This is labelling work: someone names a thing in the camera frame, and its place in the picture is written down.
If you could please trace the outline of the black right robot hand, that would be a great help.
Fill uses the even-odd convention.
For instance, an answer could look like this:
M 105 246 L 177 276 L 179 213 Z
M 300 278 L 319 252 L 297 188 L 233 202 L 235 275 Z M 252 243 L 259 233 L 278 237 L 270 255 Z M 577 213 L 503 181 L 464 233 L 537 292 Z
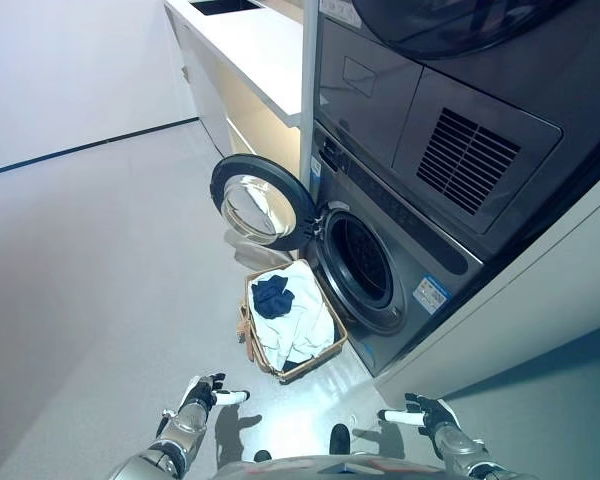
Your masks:
M 460 429 L 455 412 L 443 399 L 431 399 L 411 392 L 405 393 L 404 399 L 403 410 L 382 409 L 377 413 L 378 418 L 384 422 L 417 427 L 421 435 L 430 439 L 445 426 Z

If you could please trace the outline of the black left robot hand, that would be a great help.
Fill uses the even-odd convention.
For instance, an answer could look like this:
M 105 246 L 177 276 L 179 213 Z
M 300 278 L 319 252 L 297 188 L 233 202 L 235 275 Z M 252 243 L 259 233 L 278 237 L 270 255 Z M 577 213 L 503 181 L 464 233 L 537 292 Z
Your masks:
M 227 390 L 224 388 L 225 373 L 193 377 L 183 395 L 178 410 L 185 406 L 198 404 L 209 412 L 214 406 L 231 406 L 244 403 L 250 398 L 246 390 Z

